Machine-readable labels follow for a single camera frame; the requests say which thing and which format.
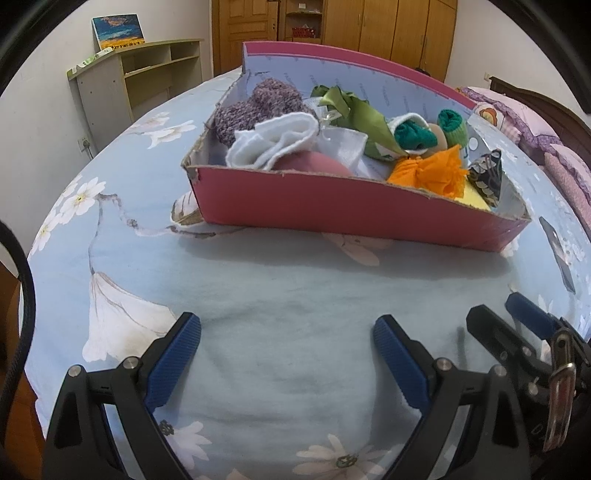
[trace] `wooden headboard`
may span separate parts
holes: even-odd
[[[491,90],[520,101],[546,120],[565,146],[591,167],[591,129],[565,106],[540,93],[517,88],[504,80],[491,77]]]

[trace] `light blue bedsheet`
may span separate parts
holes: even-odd
[[[194,478],[374,480],[419,418],[372,345],[380,315],[394,315],[434,357],[477,371],[494,360],[465,331],[466,314],[484,303],[510,321],[511,291],[589,337],[591,245],[583,228],[542,171],[478,116],[470,124],[489,148],[503,150],[506,175],[533,218],[502,254],[171,226],[173,202],[189,189],[180,161],[238,74],[145,115],[52,208],[30,255],[38,313],[27,376],[45,431],[69,366],[93,371],[141,355],[191,311],[203,323],[201,345],[155,417]],[[539,216],[560,235],[576,294],[564,287]],[[140,479],[111,418],[129,474]],[[355,461],[340,468],[344,455]]]

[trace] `floor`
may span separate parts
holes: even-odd
[[[8,361],[18,342],[18,280],[0,263],[0,342],[7,347]],[[0,360],[0,385],[7,362]],[[45,441],[35,413],[36,396],[27,379],[18,386],[8,422],[6,451],[22,476],[40,480],[41,455]]]

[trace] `pink ball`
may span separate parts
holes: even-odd
[[[351,171],[334,158],[319,152],[302,151],[281,157],[273,170],[297,170],[311,173],[329,173],[338,177],[353,177]]]

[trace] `green fabric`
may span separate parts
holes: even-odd
[[[443,130],[449,148],[454,145],[464,148],[468,145],[466,122],[459,113],[454,110],[442,110],[437,117],[437,124]]]
[[[336,127],[350,128],[367,134],[365,154],[377,160],[393,160],[392,157],[380,155],[376,144],[391,150],[398,155],[407,157],[408,154],[400,148],[394,135],[388,128],[386,119],[372,107],[367,100],[361,100],[352,92],[343,92],[339,87],[328,88],[318,85],[312,90],[312,97],[322,97],[321,105],[337,110],[342,116],[333,120]]]
[[[394,138],[405,150],[423,150],[437,145],[435,134],[412,120],[398,125],[394,131]]]

